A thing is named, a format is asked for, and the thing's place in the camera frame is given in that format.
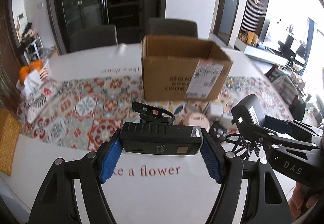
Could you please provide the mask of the right hand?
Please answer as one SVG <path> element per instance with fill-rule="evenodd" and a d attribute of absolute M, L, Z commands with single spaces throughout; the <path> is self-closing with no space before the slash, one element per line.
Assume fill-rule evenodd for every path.
<path fill-rule="evenodd" d="M 302 206 L 305 202 L 305 195 L 302 193 L 302 187 L 302 184 L 297 182 L 293 191 L 293 195 L 288 201 L 293 221 L 295 221 L 302 214 Z M 319 200 L 319 197 L 319 194 L 312 195 L 306 202 L 306 207 L 310 209 L 312 206 L 314 206 Z"/>

